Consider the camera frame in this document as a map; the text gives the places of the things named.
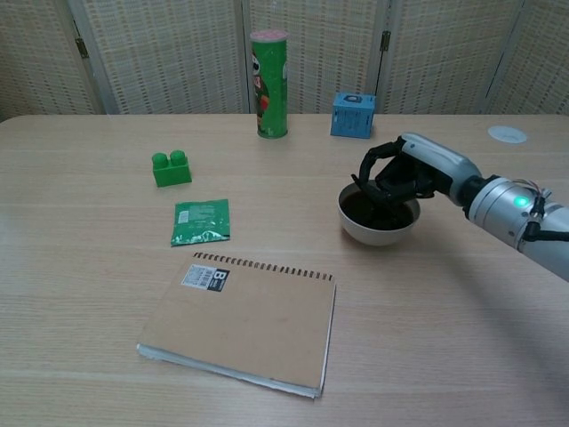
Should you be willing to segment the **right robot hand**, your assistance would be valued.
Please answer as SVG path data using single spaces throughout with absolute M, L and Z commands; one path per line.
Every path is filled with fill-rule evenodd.
M 417 133 L 403 133 L 369 149 L 352 180 L 380 207 L 431 198 L 438 192 L 464 208 L 485 185 L 467 157 Z

